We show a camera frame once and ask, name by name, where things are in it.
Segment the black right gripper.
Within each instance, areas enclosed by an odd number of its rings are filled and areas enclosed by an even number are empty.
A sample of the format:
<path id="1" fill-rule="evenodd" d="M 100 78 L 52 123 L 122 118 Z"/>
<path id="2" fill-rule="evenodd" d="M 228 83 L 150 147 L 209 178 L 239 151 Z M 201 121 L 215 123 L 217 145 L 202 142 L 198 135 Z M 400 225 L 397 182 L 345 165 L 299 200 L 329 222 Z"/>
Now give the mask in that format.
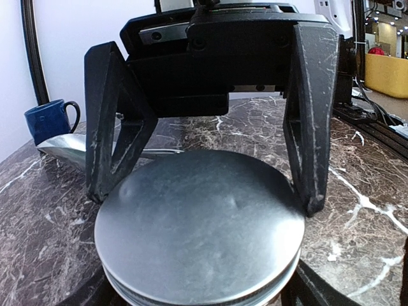
<path id="1" fill-rule="evenodd" d="M 321 14 L 292 4 L 217 4 L 129 20 L 120 32 L 127 65 L 155 114 L 223 115 L 232 92 L 285 91 L 304 26 L 313 55 L 324 37 L 345 40 Z"/>

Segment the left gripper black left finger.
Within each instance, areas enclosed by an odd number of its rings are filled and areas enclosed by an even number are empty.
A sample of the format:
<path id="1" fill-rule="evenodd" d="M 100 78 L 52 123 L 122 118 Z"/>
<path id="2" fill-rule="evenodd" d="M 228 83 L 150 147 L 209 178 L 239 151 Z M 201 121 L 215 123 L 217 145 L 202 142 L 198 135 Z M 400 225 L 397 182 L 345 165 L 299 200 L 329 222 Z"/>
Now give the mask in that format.
<path id="1" fill-rule="evenodd" d="M 97 273 L 58 306 L 109 305 L 110 285 L 103 273 Z"/>

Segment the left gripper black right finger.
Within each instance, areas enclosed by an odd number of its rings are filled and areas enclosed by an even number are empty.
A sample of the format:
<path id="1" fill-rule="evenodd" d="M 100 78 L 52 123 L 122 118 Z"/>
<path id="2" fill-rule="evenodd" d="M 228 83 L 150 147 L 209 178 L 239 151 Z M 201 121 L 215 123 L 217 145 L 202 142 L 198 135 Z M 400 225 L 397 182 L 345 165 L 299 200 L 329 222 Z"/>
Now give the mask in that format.
<path id="1" fill-rule="evenodd" d="M 283 289 L 283 305 L 360 306 L 330 286 L 302 260 Z"/>

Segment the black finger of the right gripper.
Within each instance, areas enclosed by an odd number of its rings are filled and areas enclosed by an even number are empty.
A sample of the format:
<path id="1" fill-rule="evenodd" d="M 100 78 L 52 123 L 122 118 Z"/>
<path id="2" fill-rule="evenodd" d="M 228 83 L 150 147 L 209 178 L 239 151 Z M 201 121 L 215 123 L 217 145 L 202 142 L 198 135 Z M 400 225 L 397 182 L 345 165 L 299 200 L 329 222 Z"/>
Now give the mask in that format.
<path id="1" fill-rule="evenodd" d="M 84 58 L 87 195 L 102 203 L 133 170 L 158 118 L 116 42 Z"/>
<path id="2" fill-rule="evenodd" d="M 338 61 L 339 35 L 330 24 L 294 25 L 283 129 L 293 185 L 308 217 L 325 203 Z"/>

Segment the silver metal scoop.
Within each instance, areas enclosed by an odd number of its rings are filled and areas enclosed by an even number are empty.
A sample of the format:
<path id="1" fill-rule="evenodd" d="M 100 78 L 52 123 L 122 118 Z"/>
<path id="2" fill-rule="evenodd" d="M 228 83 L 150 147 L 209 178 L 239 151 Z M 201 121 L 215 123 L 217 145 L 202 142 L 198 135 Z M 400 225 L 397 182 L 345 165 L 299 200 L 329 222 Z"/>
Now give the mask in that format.
<path id="1" fill-rule="evenodd" d="M 64 134 L 51 137 L 39 143 L 36 148 L 66 164 L 85 171 L 86 136 L 81 134 Z M 157 159 L 173 154 L 181 154 L 178 149 L 143 149 L 141 158 Z"/>

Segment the white round lid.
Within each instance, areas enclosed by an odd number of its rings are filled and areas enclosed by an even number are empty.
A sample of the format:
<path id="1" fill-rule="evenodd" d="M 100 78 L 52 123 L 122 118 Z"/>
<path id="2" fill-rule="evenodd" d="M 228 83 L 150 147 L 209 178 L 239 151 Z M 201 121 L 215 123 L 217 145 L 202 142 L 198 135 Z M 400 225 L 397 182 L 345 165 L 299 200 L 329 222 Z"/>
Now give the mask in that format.
<path id="1" fill-rule="evenodd" d="M 103 202 L 94 241 L 131 305 L 266 305 L 300 259 L 305 212 L 259 159 L 193 150 L 128 175 Z"/>

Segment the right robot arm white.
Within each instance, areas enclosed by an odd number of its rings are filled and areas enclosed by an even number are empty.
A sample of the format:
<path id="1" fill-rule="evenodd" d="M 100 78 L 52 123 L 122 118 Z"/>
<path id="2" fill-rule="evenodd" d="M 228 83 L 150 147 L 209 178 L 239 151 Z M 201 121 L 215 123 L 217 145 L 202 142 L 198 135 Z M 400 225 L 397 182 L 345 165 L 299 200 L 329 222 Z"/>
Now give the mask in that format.
<path id="1" fill-rule="evenodd" d="M 330 121 L 349 1 L 156 1 L 120 38 L 84 57 L 86 187 L 103 202 L 130 174 L 160 118 L 224 115 L 232 92 L 281 91 L 294 187 L 308 216 L 324 207 Z"/>

